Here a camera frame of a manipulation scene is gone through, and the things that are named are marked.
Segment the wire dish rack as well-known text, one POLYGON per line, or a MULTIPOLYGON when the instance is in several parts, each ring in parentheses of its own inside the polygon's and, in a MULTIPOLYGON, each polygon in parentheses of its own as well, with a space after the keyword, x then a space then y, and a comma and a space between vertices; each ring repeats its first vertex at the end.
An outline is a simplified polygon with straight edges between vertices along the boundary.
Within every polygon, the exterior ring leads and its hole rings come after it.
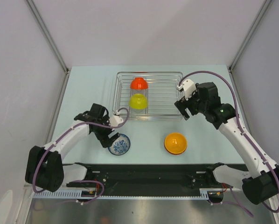
POLYGON ((183 97, 177 85, 183 77, 179 71, 121 71, 117 73, 112 110, 125 107, 129 110, 130 120, 181 120, 182 115, 174 103, 183 97), (131 82, 142 77, 148 84, 146 90, 131 90, 131 82), (129 106, 130 97, 134 93, 146 96, 148 106, 136 110, 129 106))

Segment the orange-yellow bowl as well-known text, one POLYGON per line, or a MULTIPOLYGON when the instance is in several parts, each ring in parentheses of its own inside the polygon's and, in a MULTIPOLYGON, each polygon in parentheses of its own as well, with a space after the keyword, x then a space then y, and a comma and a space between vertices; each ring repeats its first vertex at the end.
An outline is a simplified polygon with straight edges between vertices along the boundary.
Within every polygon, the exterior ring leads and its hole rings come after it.
POLYGON ((181 133, 170 133, 164 139, 164 147, 166 148, 186 148, 187 140, 181 133))

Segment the red-orange bowl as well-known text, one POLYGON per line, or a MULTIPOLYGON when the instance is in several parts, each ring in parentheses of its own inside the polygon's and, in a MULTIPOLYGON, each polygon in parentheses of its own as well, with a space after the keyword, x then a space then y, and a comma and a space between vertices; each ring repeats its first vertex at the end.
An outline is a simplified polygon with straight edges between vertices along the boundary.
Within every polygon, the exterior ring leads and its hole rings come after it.
POLYGON ((148 83, 143 77, 135 77, 131 81, 130 89, 145 90, 145 89, 148 89, 148 83))

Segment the yellow-green bowl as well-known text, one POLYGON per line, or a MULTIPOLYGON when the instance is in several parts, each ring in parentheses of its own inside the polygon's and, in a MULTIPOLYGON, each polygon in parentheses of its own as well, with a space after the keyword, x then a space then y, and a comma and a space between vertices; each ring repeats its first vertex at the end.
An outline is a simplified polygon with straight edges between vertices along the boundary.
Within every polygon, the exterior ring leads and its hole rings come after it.
POLYGON ((129 100, 129 106, 136 110, 143 110, 148 107, 148 101, 145 95, 143 94, 133 94, 129 100))

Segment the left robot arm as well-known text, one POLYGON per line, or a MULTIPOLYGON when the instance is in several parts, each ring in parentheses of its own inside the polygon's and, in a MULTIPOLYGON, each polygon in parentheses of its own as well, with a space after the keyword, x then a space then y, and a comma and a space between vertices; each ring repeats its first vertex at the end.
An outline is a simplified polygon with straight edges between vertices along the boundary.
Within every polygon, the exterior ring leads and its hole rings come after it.
POLYGON ((45 190, 55 192, 62 185, 75 181, 85 187, 91 185, 93 174, 87 171, 87 167, 79 163, 65 166, 64 158, 90 134, 95 135, 103 148, 112 146, 120 136, 119 133, 113 134, 113 131, 124 124, 120 112, 111 116, 104 106, 93 104, 90 110, 78 114, 57 139, 30 149, 25 181, 32 185, 35 193, 45 190))

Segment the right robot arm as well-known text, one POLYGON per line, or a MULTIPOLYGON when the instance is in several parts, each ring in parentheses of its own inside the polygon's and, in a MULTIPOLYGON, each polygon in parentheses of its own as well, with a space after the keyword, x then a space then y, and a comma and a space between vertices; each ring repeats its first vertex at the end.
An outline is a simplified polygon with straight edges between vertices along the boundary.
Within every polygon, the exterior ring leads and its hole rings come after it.
POLYGON ((196 84, 186 79, 177 85, 177 90, 184 95, 174 105, 184 119, 203 114, 232 144, 248 169, 244 172, 217 163, 206 174, 206 183, 210 187, 226 183, 238 188, 255 205, 279 195, 279 164, 263 151, 245 128, 239 127, 235 108, 221 103, 216 85, 213 82, 196 84))

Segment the blue white patterned bowl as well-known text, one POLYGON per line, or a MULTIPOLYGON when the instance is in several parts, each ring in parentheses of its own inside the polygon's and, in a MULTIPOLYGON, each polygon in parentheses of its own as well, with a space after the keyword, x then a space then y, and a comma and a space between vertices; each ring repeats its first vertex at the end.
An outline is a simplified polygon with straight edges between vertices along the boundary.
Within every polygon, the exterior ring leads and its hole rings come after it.
POLYGON ((120 134, 120 136, 113 142, 113 144, 108 147, 109 152, 112 155, 124 155, 128 152, 131 147, 131 141, 129 137, 125 134, 120 134))

